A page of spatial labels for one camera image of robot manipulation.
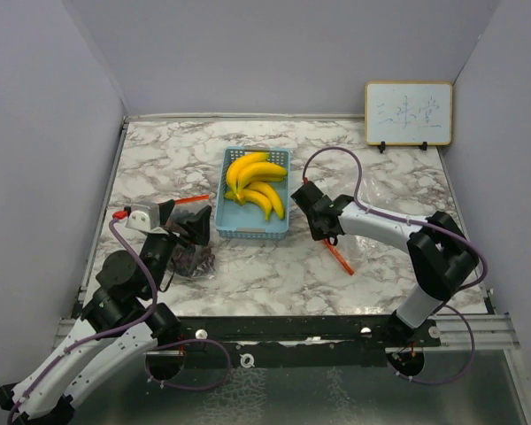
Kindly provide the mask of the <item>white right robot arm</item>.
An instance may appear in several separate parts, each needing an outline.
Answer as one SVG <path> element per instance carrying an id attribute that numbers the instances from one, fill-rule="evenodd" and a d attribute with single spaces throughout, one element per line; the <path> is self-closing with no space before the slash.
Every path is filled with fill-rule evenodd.
<path id="1" fill-rule="evenodd" d="M 411 218 L 361 206 L 355 198 L 332 200 L 313 182 L 303 184 L 291 198 L 306 216 L 312 238 L 337 244 L 339 236 L 361 236 L 409 255 L 416 285 L 392 313 L 390 339 L 408 346 L 421 333 L 420 325 L 461 289 L 479 264 L 456 222 L 446 212 Z"/>

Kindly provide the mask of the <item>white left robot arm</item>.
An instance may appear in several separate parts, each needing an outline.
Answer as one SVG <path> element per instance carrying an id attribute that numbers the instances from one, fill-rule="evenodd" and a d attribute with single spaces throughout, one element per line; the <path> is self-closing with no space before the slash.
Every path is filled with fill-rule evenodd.
<path id="1" fill-rule="evenodd" d="M 67 424 L 89 392 L 130 359 L 172 347 L 181 322 L 158 302 L 173 252 L 210 242 L 212 208 L 174 213 L 176 201 L 139 202 L 108 223 L 121 250 L 107 256 L 98 289 L 62 343 L 26 379 L 0 387 L 9 424 Z"/>

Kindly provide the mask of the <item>light blue plastic basket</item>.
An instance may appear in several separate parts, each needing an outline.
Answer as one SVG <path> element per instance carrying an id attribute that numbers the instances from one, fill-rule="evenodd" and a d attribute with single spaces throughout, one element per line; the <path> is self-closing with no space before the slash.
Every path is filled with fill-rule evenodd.
<path id="1" fill-rule="evenodd" d="M 228 147 L 220 171 L 215 225 L 223 238 L 281 240 L 289 231 L 290 153 Z"/>

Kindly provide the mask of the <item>yellow banana bunch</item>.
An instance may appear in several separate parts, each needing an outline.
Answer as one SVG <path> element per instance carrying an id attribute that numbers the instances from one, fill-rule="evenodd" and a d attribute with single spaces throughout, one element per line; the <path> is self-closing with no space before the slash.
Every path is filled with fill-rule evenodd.
<path id="1" fill-rule="evenodd" d="M 274 213 L 285 219 L 285 205 L 281 195 L 272 185 L 283 182 L 288 175 L 286 167 L 269 160 L 268 152 L 255 152 L 235 159 L 226 170 L 224 198 L 238 205 L 257 205 L 269 221 Z"/>

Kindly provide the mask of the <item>clear orange zipper bag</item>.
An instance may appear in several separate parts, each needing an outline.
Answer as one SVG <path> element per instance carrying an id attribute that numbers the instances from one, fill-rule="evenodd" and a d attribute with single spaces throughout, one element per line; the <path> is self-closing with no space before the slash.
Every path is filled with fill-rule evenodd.
<path id="1" fill-rule="evenodd" d="M 205 206 L 211 206 L 208 194 L 178 199 L 169 220 L 197 213 Z M 186 280 L 211 279 L 215 275 L 215 259 L 211 238 L 205 246 L 190 244 L 183 247 L 178 244 L 167 263 L 167 271 Z"/>

